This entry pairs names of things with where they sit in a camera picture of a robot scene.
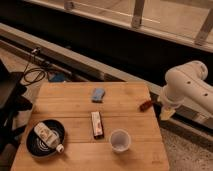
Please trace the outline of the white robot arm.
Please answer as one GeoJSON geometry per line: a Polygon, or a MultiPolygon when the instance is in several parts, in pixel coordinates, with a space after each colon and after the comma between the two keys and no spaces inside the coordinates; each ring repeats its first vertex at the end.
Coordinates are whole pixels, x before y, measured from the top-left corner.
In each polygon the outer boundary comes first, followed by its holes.
{"type": "Polygon", "coordinates": [[[162,104],[160,119],[168,120],[185,98],[189,98],[213,116],[213,87],[205,82],[207,66],[198,60],[169,69],[165,74],[158,101],[162,104]]]}

